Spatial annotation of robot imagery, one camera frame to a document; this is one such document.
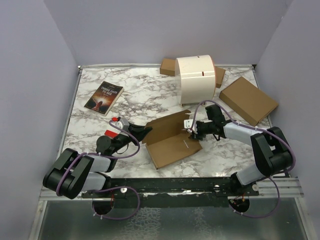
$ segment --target red object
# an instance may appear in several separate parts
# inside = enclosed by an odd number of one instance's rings
[[[107,130],[107,131],[105,131],[104,135],[106,135],[106,136],[108,136],[110,138],[114,138],[114,137],[116,137],[118,135],[118,133],[115,133],[113,131]]]

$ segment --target cardboard box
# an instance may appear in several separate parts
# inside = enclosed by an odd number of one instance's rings
[[[160,67],[160,74],[175,76],[175,59],[164,58]]]
[[[216,77],[215,77],[215,81],[216,81],[215,82],[215,87],[218,88],[218,89],[222,85],[222,82],[223,82],[224,76],[225,76],[225,72],[226,72],[225,69],[217,67],[217,66],[215,67],[215,75],[216,75]]]
[[[143,139],[156,169],[195,154],[202,149],[198,140],[190,139],[184,129],[189,110],[180,111],[148,122],[152,131]]]
[[[260,123],[278,106],[275,100],[244,77],[222,90],[219,98],[252,126]]]

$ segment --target marble table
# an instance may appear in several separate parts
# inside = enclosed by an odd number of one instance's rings
[[[249,66],[225,69],[223,84],[216,89],[213,100],[225,107],[234,119],[245,123],[219,99],[219,94],[239,77],[244,77],[257,86],[253,70]],[[103,81],[124,87],[124,92],[107,116],[84,108]],[[184,109],[189,109],[192,117],[196,106],[181,108],[176,96],[175,78],[161,75],[159,68],[85,68],[76,92],[63,149],[72,148],[80,153],[94,152],[98,137],[107,129],[114,131],[108,124],[111,117],[125,117],[137,125],[145,125],[151,120]],[[205,109],[201,107],[197,120],[206,119]],[[258,126],[269,128],[268,119],[264,119]],[[137,155],[119,159],[108,175],[114,178],[224,177],[254,162],[252,148],[244,143],[231,139],[216,141],[213,136],[207,136],[200,144],[203,147],[201,151],[158,170],[146,147],[142,145]],[[136,147],[130,144],[124,154],[131,154],[135,150]]]

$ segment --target white cylindrical container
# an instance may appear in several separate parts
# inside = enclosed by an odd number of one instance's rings
[[[178,102],[200,103],[211,100],[216,91],[216,71],[209,55],[179,57],[175,60]]]

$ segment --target gray wall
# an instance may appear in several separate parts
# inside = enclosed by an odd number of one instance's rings
[[[257,64],[291,0],[44,0],[79,65]]]
[[[267,94],[279,102],[272,123],[292,146],[299,176],[320,236],[320,1],[294,0],[270,40],[256,73]]]
[[[28,238],[77,64],[41,0],[0,7],[0,239]]]

